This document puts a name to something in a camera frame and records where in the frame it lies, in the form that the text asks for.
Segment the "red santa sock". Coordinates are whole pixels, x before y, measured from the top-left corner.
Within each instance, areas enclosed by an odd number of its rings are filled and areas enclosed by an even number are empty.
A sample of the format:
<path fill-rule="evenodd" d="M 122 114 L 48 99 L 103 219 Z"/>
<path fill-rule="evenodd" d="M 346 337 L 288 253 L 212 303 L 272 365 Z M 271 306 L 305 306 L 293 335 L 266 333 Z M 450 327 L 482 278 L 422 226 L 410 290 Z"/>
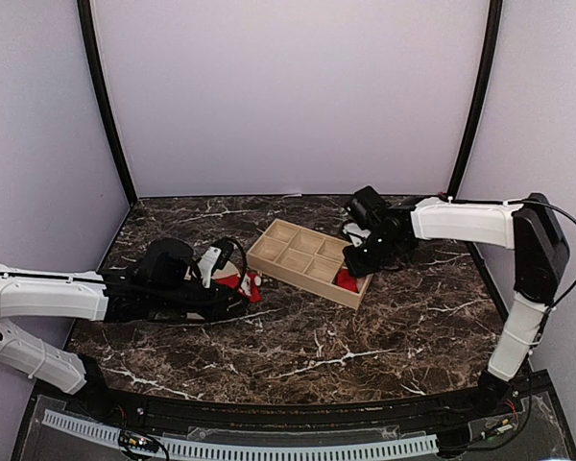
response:
<path fill-rule="evenodd" d="M 353 293 L 358 293 L 360 291 L 359 279 L 352 276 L 347 268 L 339 270 L 333 283 L 336 286 Z"/>
<path fill-rule="evenodd" d="M 225 285 L 229 288 L 239 287 L 238 292 L 241 295 L 247 297 L 251 303 L 259 303 L 262 301 L 262 296 L 260 294 L 262 278 L 258 274 L 247 273 L 240 284 L 238 284 L 239 280 L 239 274 L 232 274 L 215 279 L 217 283 Z"/>

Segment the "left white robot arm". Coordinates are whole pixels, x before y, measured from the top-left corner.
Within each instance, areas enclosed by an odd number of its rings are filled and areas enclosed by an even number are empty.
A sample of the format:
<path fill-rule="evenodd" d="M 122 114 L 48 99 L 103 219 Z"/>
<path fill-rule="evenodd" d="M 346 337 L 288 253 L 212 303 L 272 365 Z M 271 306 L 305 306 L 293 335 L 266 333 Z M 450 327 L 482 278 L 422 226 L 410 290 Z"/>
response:
<path fill-rule="evenodd" d="M 91 322 L 154 321 L 166 314 L 208 322 L 240 315 L 259 300 L 258 281 L 246 267 L 224 275 L 242 246 L 224 237 L 203 255 L 174 238 L 153 241 L 125 269 L 85 273 L 25 272 L 0 264 L 0 363 L 78 396 L 96 419 L 116 410 L 97 363 L 62 351 L 22 330 L 13 318 L 63 317 Z"/>

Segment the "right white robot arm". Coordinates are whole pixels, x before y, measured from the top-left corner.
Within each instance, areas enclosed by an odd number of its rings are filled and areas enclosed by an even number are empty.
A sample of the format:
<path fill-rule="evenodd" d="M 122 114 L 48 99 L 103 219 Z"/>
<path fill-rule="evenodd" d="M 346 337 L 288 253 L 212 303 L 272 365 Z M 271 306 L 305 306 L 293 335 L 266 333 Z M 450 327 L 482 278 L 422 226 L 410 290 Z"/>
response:
<path fill-rule="evenodd" d="M 541 193 L 511 200 L 440 194 L 392 205 L 370 186 L 354 192 L 344 209 L 348 220 L 342 233 L 349 244 L 343 254 L 355 278 L 382 271 L 424 241 L 451 240 L 512 254 L 514 295 L 484 373 L 491 380 L 470 397 L 477 415 L 493 415 L 508 399 L 504 383 L 515 378 L 539 344 L 552 312 L 576 286 L 575 278 L 561 287 L 570 246 L 559 221 L 564 218 L 576 227 L 576 218 Z"/>

